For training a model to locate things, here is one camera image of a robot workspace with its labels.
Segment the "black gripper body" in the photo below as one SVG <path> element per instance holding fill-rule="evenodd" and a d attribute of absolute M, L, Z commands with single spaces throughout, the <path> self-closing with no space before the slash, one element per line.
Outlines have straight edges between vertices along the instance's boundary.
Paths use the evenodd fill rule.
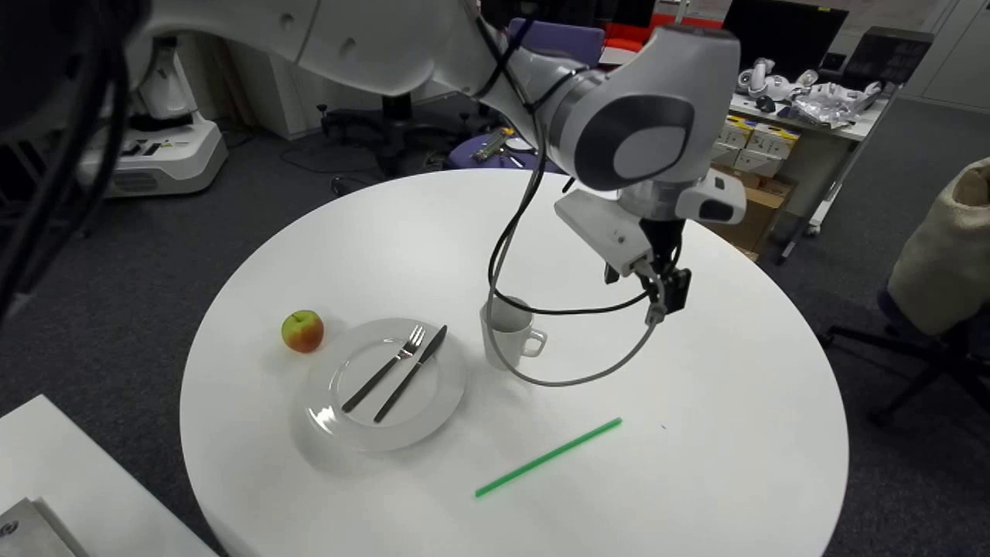
<path fill-rule="evenodd" d="M 671 316 L 688 308 L 688 290 L 692 283 L 689 269 L 682 269 L 683 222 L 682 220 L 618 220 L 611 229 L 611 257 L 602 283 L 618 278 L 615 259 L 629 264 L 651 297 L 651 316 Z"/>

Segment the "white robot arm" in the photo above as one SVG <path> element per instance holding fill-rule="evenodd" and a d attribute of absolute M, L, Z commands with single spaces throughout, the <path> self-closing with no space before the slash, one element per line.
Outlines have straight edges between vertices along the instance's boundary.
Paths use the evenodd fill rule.
<path fill-rule="evenodd" d="M 615 67 L 529 49 L 480 0 L 136 0 L 141 36 L 209 35 L 378 95 L 442 83 L 508 117 L 578 189 L 561 217 L 659 314 L 688 304 L 682 229 L 744 217 L 711 167 L 744 47 L 659 28 Z"/>

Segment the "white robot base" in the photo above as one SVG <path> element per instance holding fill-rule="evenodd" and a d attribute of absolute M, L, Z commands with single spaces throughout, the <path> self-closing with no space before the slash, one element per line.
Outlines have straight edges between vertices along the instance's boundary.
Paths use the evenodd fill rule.
<path fill-rule="evenodd" d="M 197 196 L 218 181 L 226 159 L 220 127 L 196 102 L 180 44 L 158 36 L 149 72 L 134 90 L 134 112 L 105 196 Z"/>

